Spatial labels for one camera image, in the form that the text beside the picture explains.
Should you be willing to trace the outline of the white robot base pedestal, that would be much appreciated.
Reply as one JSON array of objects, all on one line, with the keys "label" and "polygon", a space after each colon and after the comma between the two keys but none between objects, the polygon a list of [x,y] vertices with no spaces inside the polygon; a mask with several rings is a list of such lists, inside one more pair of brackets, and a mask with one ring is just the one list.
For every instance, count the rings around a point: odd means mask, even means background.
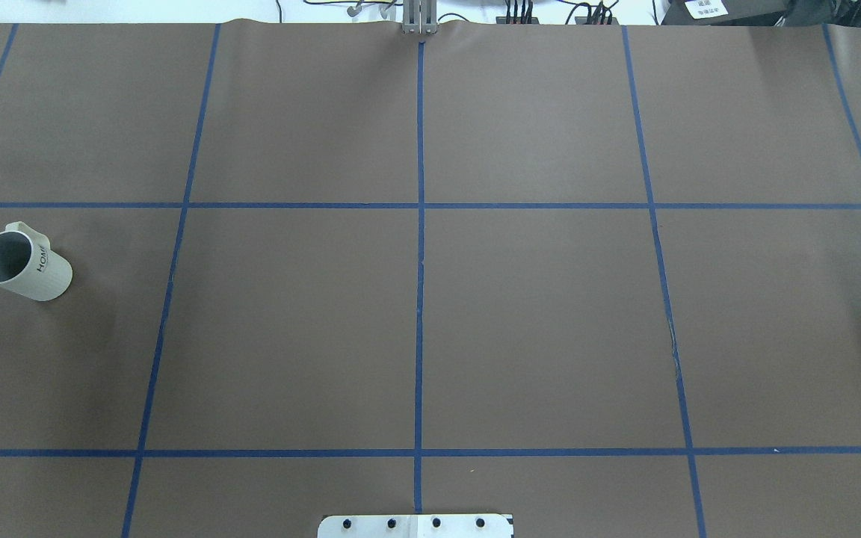
[{"label": "white robot base pedestal", "polygon": [[498,513],[335,515],[318,537],[513,537],[511,515]]}]

